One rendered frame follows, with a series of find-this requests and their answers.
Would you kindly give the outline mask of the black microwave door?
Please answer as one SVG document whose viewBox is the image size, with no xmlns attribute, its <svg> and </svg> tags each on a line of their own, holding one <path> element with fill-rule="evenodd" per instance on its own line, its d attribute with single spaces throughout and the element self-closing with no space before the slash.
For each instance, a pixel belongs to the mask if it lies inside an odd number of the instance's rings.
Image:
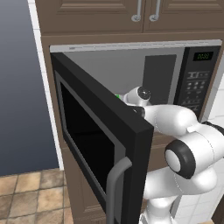
<svg viewBox="0 0 224 224">
<path fill-rule="evenodd" d="M 106 213 L 107 177 L 128 157 L 132 166 L 115 186 L 114 224 L 138 224 L 153 126 L 64 54 L 51 55 L 63 137 Z"/>
</svg>

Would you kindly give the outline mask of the grey built-in microwave oven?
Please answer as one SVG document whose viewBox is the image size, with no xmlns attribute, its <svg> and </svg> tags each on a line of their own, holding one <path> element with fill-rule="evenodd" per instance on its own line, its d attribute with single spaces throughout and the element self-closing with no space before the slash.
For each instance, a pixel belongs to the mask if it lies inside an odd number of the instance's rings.
<svg viewBox="0 0 224 224">
<path fill-rule="evenodd" d="M 152 105 L 178 105 L 200 115 L 219 40 L 52 45 L 108 92 L 122 97 L 136 87 L 150 91 Z"/>
</svg>

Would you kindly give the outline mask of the brown cupboard door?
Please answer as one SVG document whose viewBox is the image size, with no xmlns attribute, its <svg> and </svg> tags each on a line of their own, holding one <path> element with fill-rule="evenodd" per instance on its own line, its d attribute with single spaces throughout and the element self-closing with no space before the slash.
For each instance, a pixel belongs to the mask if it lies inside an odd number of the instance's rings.
<svg viewBox="0 0 224 224">
<path fill-rule="evenodd" d="M 141 32 L 138 0 L 35 0 L 42 35 Z"/>
<path fill-rule="evenodd" d="M 145 32 L 200 32 L 224 30 L 224 0 L 161 0 L 159 19 L 151 22 L 157 0 L 146 0 Z"/>
</svg>

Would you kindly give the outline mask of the brown tall cabinet frame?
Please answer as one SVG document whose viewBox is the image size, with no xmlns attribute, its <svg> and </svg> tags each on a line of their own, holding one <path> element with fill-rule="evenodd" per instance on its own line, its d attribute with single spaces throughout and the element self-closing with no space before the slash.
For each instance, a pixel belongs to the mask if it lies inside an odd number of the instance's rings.
<svg viewBox="0 0 224 224">
<path fill-rule="evenodd" d="M 114 43 L 137 43 L 137 42 L 177 42 L 177 41 L 201 41 L 201 40 L 219 40 L 220 52 L 214 70 L 217 67 L 221 57 L 222 42 L 219 38 L 187 38 L 184 40 L 155 40 L 151 39 L 146 34 L 102 34 L 102 35 L 45 35 L 42 38 L 43 52 L 45 56 L 47 78 L 49 81 L 50 93 L 52 96 L 53 112 L 56 120 L 56 127 L 59 134 L 59 145 L 62 150 L 63 162 L 66 173 L 67 190 L 71 203 L 74 224 L 107 224 L 106 214 L 102 209 L 101 204 L 96 198 L 92 188 L 86 180 L 81 171 L 77 161 L 75 160 L 72 152 L 69 150 L 68 145 L 63 137 L 62 126 L 60 121 L 60 111 L 57 100 L 57 93 L 54 83 L 53 66 L 51 61 L 50 47 L 51 46 L 73 46 L 73 45 L 92 45 L 92 44 L 114 44 Z M 210 86 L 214 78 L 214 70 L 208 90 L 206 93 L 205 101 L 202 110 L 197 117 L 199 123 L 205 122 L 202 118 L 204 107 L 207 103 L 207 96 L 209 94 Z M 153 138 L 150 147 L 150 158 L 148 163 L 148 172 L 157 169 L 165 168 L 167 163 L 165 161 L 165 147 L 172 142 L 175 138 L 157 133 L 153 130 Z M 147 207 L 147 200 L 143 200 L 141 206 L 142 214 Z"/>
</svg>

